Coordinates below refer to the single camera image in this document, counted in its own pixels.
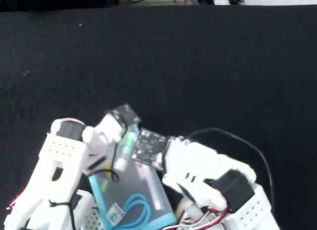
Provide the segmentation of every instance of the label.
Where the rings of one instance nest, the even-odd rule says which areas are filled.
[[[106,214],[106,218],[112,226],[117,226],[124,218],[125,212],[119,207],[117,203],[114,203]]]

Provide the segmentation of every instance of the white 3d-printed part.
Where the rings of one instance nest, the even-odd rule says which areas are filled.
[[[97,209],[91,209],[80,230],[106,230],[100,220]]]
[[[255,195],[236,213],[224,218],[227,230],[279,230],[272,215],[271,204],[262,188],[257,185]]]

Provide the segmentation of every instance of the black cloth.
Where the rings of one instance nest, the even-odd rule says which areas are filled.
[[[257,145],[271,165],[278,223],[313,229],[316,13],[192,6],[0,14],[1,221],[54,119],[95,125],[128,102],[143,127],[163,135],[214,126]],[[197,140],[249,163],[268,193],[252,150],[218,134]]]

